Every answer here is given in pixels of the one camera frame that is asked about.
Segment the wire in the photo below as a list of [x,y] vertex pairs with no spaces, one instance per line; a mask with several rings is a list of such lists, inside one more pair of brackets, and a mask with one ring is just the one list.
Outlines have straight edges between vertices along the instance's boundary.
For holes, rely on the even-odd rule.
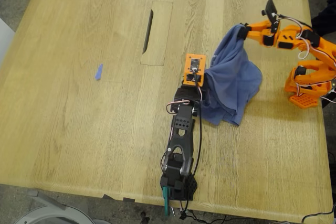
[[166,154],[167,154],[167,152],[164,152],[163,155],[162,155],[162,157],[161,157],[161,160],[160,160],[160,166],[161,166],[161,171],[162,171],[162,172],[164,172],[164,171],[163,171],[162,160],[163,160],[163,158],[166,156]]
[[334,212],[335,207],[336,207],[336,202],[335,202],[335,204],[332,206],[332,210],[331,210],[330,212],[318,212],[317,214],[306,215],[306,216],[304,216],[304,217],[302,218],[302,220],[301,220],[301,224],[303,224],[303,223],[304,223],[304,220],[305,220],[306,218],[308,218],[308,217],[313,217],[313,216],[317,216],[317,215],[330,215],[330,214],[332,214],[332,213]]
[[325,99],[325,100],[327,100],[327,101],[329,101],[329,102],[331,102],[331,103],[336,103],[336,102],[334,102],[334,101],[331,101],[330,99],[328,99],[328,98],[325,98],[325,97],[321,97],[322,99]]
[[215,223],[215,222],[217,222],[217,221],[222,221],[221,224],[223,224],[223,223],[226,222],[226,221],[251,219],[251,218],[231,218],[231,219],[228,219],[228,220],[227,220],[227,219],[226,219],[227,215],[225,215],[225,216],[224,216],[224,219],[215,219],[215,220],[213,220],[213,221],[211,221],[211,222],[207,222],[207,221],[205,221],[205,220],[198,219],[198,218],[196,217],[196,215],[194,214],[194,211],[193,211],[193,210],[189,210],[189,212],[191,212],[192,216],[191,216],[191,215],[186,215],[187,217],[189,217],[189,218],[193,218],[193,219],[196,220],[197,222],[199,222],[199,223],[205,223],[205,224],[213,224],[213,223]]
[[[279,14],[278,16],[279,16],[280,18],[291,18],[291,17],[285,16],[285,15],[282,15],[282,14]],[[304,26],[308,26],[311,30],[314,31],[314,29],[313,29],[310,25],[306,24],[305,22],[299,21],[299,20],[297,20],[297,19],[295,19],[295,20],[296,20],[297,22],[301,23],[301,24],[304,25]]]
[[335,158],[335,155],[334,155],[332,152],[328,152],[328,154],[330,154],[330,155],[333,157],[333,159],[334,159],[334,164],[336,164],[336,158]]
[[306,39],[304,39],[304,38],[302,38],[302,37],[297,37],[297,39],[301,39],[301,40],[304,41],[304,43],[306,43],[306,47],[307,47],[306,55],[305,55],[304,57],[300,57],[300,54],[301,54],[302,52],[304,52],[304,51],[301,51],[301,52],[299,52],[299,54],[298,54],[298,58],[299,58],[300,60],[304,60],[304,59],[307,58],[307,56],[308,56],[308,54],[309,54],[309,48],[310,48],[310,46],[309,46],[309,43],[307,42]]
[[167,113],[168,114],[171,114],[171,115],[176,115],[177,113],[172,113],[172,112],[170,112],[169,110],[168,110],[168,106],[169,105],[172,105],[172,104],[176,104],[176,103],[183,103],[183,104],[185,104],[185,105],[188,105],[189,103],[190,103],[190,101],[189,100],[182,100],[182,101],[175,101],[175,102],[169,102],[169,103],[167,103],[167,105],[166,105],[166,110],[167,110]]
[[[201,89],[200,87],[198,86],[198,82],[197,82],[197,76],[196,76],[196,72],[194,72],[194,78],[195,78],[195,85],[196,85],[196,89],[197,91],[199,92],[199,97],[201,98],[202,100],[202,92],[201,92]],[[193,176],[195,176],[196,174],[196,171],[197,171],[197,167],[198,167],[198,163],[200,161],[200,155],[201,155],[201,148],[202,148],[202,109],[201,109],[201,102],[199,103],[199,107],[200,107],[200,117],[199,117],[199,139],[200,139],[200,145],[198,147],[198,155],[197,155],[197,161],[196,161],[196,165],[195,165],[195,169],[194,169],[194,173],[193,173]]]

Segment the blue cloth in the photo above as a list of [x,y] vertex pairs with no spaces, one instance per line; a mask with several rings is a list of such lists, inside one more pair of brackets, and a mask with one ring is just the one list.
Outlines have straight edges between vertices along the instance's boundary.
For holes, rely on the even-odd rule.
[[205,70],[209,89],[202,103],[202,118],[219,125],[221,120],[239,125],[245,105],[259,91],[261,71],[250,62],[244,40],[237,34],[242,25],[230,29]]

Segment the black cable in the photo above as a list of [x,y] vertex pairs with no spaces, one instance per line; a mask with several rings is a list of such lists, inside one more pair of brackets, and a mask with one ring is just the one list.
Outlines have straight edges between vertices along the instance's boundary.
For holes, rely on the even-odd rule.
[[[199,95],[199,98],[201,98],[201,93],[200,93],[200,89],[198,88],[198,82],[197,82],[197,74],[196,72],[194,72],[194,79],[195,79],[195,85],[196,85],[196,90],[197,90],[197,93]],[[197,167],[198,167],[198,163],[200,161],[200,155],[201,155],[201,148],[202,148],[202,109],[201,109],[201,101],[199,102],[199,107],[200,107],[200,117],[199,117],[199,139],[200,139],[200,145],[198,147],[198,155],[197,155],[197,161],[196,161],[196,165],[195,165],[195,169],[194,169],[194,173],[193,175],[195,176],[196,174],[196,171],[197,171]]]
[[165,157],[166,153],[167,153],[167,152],[164,152],[164,153],[163,153],[163,155],[162,155],[162,157],[161,157],[161,160],[160,160],[160,166],[161,166],[161,171],[162,171],[162,172],[164,172],[164,171],[163,171],[162,160],[163,160],[163,158]]
[[[282,14],[279,14],[278,15],[280,18],[292,18],[292,17],[288,17],[288,16],[285,16],[285,15],[282,15]],[[297,22],[299,22],[300,24],[302,24],[302,25],[304,25],[304,26],[308,26],[312,31],[314,31],[314,29],[310,26],[310,25],[308,25],[308,24],[306,24],[305,22],[302,22],[302,21],[299,21],[299,20],[297,20],[297,19],[295,19]]]
[[330,214],[332,214],[332,213],[334,212],[335,207],[336,207],[336,202],[335,202],[335,204],[332,206],[332,210],[331,210],[330,212],[318,212],[317,214],[306,215],[306,216],[304,216],[304,217],[302,218],[302,220],[301,220],[301,224],[303,224],[303,223],[304,223],[304,220],[305,220],[306,218],[308,218],[308,217],[317,216],[317,215],[330,215]]
[[226,221],[231,221],[231,220],[246,220],[246,219],[251,219],[251,218],[231,218],[231,219],[228,219],[228,220],[227,220],[227,219],[226,219],[227,215],[225,215],[225,216],[224,216],[224,219],[215,219],[215,220],[213,220],[213,221],[211,221],[211,222],[207,222],[207,221],[205,221],[205,220],[198,219],[198,218],[196,217],[196,215],[194,214],[194,211],[193,211],[193,210],[189,210],[189,212],[191,212],[193,216],[186,215],[186,217],[193,218],[193,219],[196,220],[197,222],[205,223],[205,224],[213,224],[213,223],[215,223],[216,221],[222,221],[221,224],[223,224],[224,222],[226,222]]
[[330,154],[332,156],[332,158],[334,159],[334,164],[336,164],[336,158],[335,155],[332,152],[328,152],[328,154]]

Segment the small blue object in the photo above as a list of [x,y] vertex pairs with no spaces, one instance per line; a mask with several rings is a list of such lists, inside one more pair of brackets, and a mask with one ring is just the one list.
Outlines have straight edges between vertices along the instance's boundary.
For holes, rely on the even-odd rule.
[[95,75],[96,81],[100,80],[102,70],[103,70],[103,64],[100,64],[98,67],[97,73]]
[[219,43],[210,68],[205,70],[209,88],[202,104],[202,118],[215,125],[221,120],[240,125],[244,108],[262,81],[261,71],[247,58],[244,40],[237,39],[241,27],[230,29]]

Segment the white cable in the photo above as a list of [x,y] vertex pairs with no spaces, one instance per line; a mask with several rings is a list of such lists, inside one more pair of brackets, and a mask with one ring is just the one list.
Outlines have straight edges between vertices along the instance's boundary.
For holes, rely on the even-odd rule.
[[198,90],[199,90],[199,92],[201,94],[201,100],[200,101],[202,101],[203,96],[202,96],[201,88],[199,86],[198,86]]
[[300,57],[300,54],[301,54],[302,52],[304,52],[304,51],[301,51],[301,52],[299,52],[299,54],[298,54],[298,58],[299,58],[300,60],[304,60],[304,59],[307,58],[307,56],[308,56],[308,54],[309,54],[309,48],[310,48],[309,43],[307,42],[306,39],[301,38],[301,37],[297,37],[296,39],[301,39],[301,40],[304,41],[304,43],[306,43],[306,46],[307,46],[307,52],[306,52],[306,55],[305,55],[303,58]]
[[329,101],[329,102],[331,102],[331,103],[336,103],[336,102],[334,102],[334,101],[331,101],[331,100],[329,100],[328,98],[325,98],[325,97],[321,97],[322,99],[325,99],[325,100],[327,100],[327,101]]

